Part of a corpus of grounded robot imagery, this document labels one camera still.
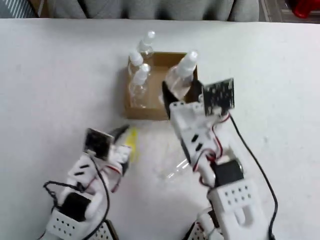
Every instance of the red object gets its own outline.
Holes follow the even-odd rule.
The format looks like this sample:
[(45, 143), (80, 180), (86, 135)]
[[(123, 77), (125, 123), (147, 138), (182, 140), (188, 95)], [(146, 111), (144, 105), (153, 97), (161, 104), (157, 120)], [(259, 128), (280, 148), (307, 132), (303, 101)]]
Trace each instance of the red object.
[(306, 19), (316, 9), (320, 9), (320, 0), (298, 0), (293, 13), (298, 18)]

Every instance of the yellow object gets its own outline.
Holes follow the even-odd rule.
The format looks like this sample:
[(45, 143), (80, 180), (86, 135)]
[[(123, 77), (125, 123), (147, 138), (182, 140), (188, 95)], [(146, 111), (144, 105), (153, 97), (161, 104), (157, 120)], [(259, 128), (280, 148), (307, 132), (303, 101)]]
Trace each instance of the yellow object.
[(125, 138), (124, 145), (132, 148), (132, 152), (130, 155), (130, 162), (134, 163), (138, 161), (138, 129), (136, 127), (131, 127), (128, 130), (128, 134)]

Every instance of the plastic bottle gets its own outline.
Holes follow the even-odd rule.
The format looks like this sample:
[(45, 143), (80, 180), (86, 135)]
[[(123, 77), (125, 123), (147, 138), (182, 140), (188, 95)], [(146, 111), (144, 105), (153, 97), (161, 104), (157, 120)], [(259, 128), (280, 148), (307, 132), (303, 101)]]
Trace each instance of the plastic bottle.
[(154, 49), (152, 44), (154, 42), (156, 33), (154, 31), (148, 31), (144, 38), (139, 42), (137, 51), (141, 54), (143, 62), (148, 64), (151, 69), (154, 66)]
[(146, 92), (149, 72), (150, 66), (146, 63), (142, 64), (129, 84), (130, 103), (132, 107), (146, 108), (148, 105)]
[(133, 49), (129, 54), (129, 60), (128, 73), (130, 78), (133, 78), (139, 67), (144, 63), (144, 59), (136, 49)]
[[(197, 59), (198, 53), (196, 51), (188, 52), (178, 65), (170, 68), (165, 76), (165, 82), (169, 90), (179, 100), (182, 100), (190, 89), (191, 82), (194, 79)], [(159, 101), (163, 103), (162, 92), (159, 95)]]

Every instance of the gray chair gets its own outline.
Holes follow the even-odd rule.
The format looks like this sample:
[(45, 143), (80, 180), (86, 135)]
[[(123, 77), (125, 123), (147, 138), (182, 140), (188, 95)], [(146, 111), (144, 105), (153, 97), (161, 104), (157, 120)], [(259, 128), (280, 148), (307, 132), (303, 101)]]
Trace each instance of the gray chair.
[(37, 13), (28, 0), (0, 0), (1, 19), (21, 19), (37, 17)]

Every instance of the red wire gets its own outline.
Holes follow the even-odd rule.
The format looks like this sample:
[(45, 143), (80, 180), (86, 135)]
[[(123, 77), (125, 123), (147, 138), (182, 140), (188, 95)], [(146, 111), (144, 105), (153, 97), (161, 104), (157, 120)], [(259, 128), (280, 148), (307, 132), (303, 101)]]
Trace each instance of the red wire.
[[(214, 134), (214, 136), (215, 136), (216, 143), (218, 144), (218, 147), (219, 147), (219, 150), (220, 150), (220, 156), (217, 158), (217, 155), (216, 155), (215, 151), (213, 151), (213, 150), (211, 149), (211, 151), (213, 151), (214, 157), (206, 156), (207, 160), (210, 161), (210, 162), (216, 161), (217, 159), (221, 158), (221, 156), (223, 155), (223, 147), (222, 147), (222, 145), (221, 145), (221, 142), (220, 142), (219, 138), (217, 137), (217, 135), (216, 135), (216, 133), (215, 133), (215, 131), (214, 131), (214, 127), (215, 127), (217, 124), (221, 124), (221, 123), (226, 122), (229, 118), (230, 118), (230, 113), (228, 112), (228, 114), (227, 114), (227, 116), (226, 116), (225, 119), (223, 119), (222, 121), (220, 121), (220, 122), (212, 125), (212, 132), (213, 132), (213, 134)], [(195, 164), (195, 166), (194, 166), (194, 168), (193, 168), (193, 171), (197, 170), (198, 161), (199, 161), (199, 159), (200, 159), (200, 156), (199, 156), (198, 159), (197, 159), (197, 162), (196, 162), (196, 164)], [(209, 188), (210, 188), (210, 186), (209, 186), (208, 184), (204, 183), (204, 180), (203, 180), (202, 176), (199, 177), (199, 183), (200, 183), (201, 185), (205, 186), (205, 187), (209, 187)]]
[[(105, 166), (100, 170), (100, 172), (103, 171), (103, 172), (105, 172), (105, 174), (107, 174), (107, 172), (104, 170), (105, 167), (110, 168), (110, 169), (112, 169), (113, 171), (117, 172), (117, 173), (120, 175), (119, 178), (121, 178), (121, 172), (120, 172), (120, 170), (119, 170), (118, 168), (114, 167), (114, 166), (105, 165)], [(94, 176), (94, 178), (89, 182), (89, 184), (87, 185), (86, 188), (89, 188), (89, 186), (92, 184), (92, 182), (93, 182), (94, 180), (96, 180), (96, 179), (97, 179), (97, 175)], [(115, 191), (117, 191), (117, 190), (118, 190), (118, 187), (119, 187), (119, 184), (120, 184), (120, 179), (118, 179), (117, 185), (115, 185), (115, 187), (113, 187), (113, 190), (115, 189)]]
[(216, 152), (215, 152), (214, 150), (212, 150), (211, 148), (205, 148), (205, 149), (203, 149), (202, 152), (200, 153), (198, 159), (196, 160), (194, 167), (193, 167), (193, 171), (194, 171), (194, 172), (197, 171), (199, 159), (200, 159), (200, 157), (202, 156), (202, 154), (203, 154), (205, 151), (211, 151), (212, 154), (216, 155)]
[(216, 143), (218, 144), (218, 147), (219, 147), (219, 150), (220, 150), (220, 156), (218, 157), (218, 159), (222, 157), (222, 155), (223, 155), (223, 153), (224, 153), (224, 149), (223, 149), (223, 147), (222, 147), (222, 145), (221, 145), (221, 142), (220, 142), (219, 138), (217, 137), (217, 135), (216, 135), (216, 133), (215, 133), (214, 128), (215, 128), (215, 126), (216, 126), (217, 124), (224, 123), (224, 122), (226, 122), (229, 118), (230, 118), (230, 113), (228, 113), (227, 116), (226, 116), (226, 118), (223, 119), (222, 121), (220, 121), (220, 122), (218, 122), (218, 123), (216, 123), (216, 124), (213, 124), (213, 125), (212, 125), (212, 128), (211, 128), (211, 129), (212, 129), (212, 132), (213, 132), (213, 134), (214, 134), (214, 136), (215, 136), (215, 141), (216, 141)]

